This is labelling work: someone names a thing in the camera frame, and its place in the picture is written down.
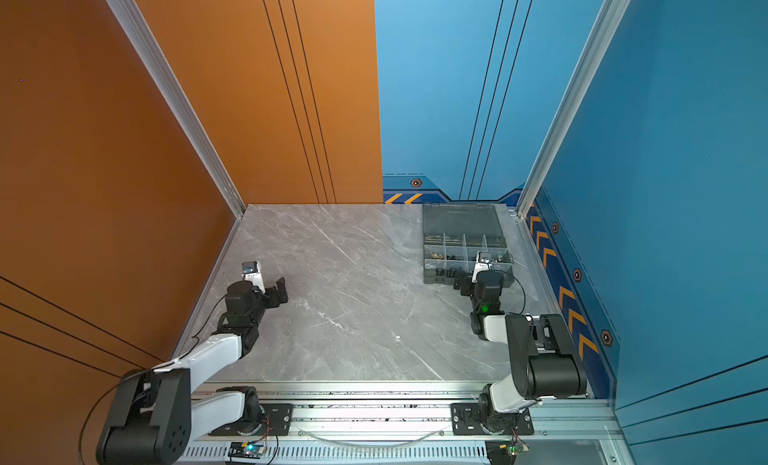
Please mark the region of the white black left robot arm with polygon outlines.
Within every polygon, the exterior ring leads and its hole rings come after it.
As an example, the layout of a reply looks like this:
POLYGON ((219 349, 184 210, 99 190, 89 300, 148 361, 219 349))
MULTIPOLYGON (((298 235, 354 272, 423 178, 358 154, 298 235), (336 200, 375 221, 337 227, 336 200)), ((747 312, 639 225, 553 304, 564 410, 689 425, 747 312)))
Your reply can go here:
POLYGON ((189 351, 154 368, 129 372, 113 388, 95 457, 100 464, 173 464, 189 442, 213 432, 276 436, 252 386, 193 393, 220 370, 246 357, 267 310, 289 300, 286 281, 262 288, 244 279, 228 286, 214 332, 189 351))

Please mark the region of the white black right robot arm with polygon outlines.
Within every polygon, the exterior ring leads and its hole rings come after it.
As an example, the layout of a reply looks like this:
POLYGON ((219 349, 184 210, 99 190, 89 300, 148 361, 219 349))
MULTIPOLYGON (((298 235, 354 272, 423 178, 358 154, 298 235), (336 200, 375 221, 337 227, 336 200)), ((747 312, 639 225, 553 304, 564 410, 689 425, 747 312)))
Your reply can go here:
POLYGON ((563 318, 501 310, 504 275, 483 270, 457 276, 454 288, 471 300, 470 325, 483 341, 507 347, 510 371, 487 384, 477 403, 458 409, 459 435, 530 435, 528 409, 543 398, 569 399, 587 392, 588 377, 563 318))

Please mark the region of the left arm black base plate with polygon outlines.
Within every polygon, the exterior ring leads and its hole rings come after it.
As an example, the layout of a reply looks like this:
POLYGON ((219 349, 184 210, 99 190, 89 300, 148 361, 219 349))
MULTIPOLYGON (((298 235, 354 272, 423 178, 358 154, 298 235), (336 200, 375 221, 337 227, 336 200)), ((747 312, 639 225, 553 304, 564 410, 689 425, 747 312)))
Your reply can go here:
POLYGON ((267 403, 256 414, 247 412, 235 422, 225 424, 209 433, 212 437, 254 437, 266 435, 284 437, 289 434, 294 406, 290 403, 267 403))

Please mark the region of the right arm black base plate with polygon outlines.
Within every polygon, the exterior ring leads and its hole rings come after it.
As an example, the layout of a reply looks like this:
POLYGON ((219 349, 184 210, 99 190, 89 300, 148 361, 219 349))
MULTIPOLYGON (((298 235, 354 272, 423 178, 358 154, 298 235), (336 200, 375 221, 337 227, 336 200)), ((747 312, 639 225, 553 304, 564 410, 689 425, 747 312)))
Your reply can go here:
POLYGON ((533 420, 527 409, 516 413, 499 413, 478 403, 452 403, 451 425, 457 436, 495 435, 532 436, 533 420))

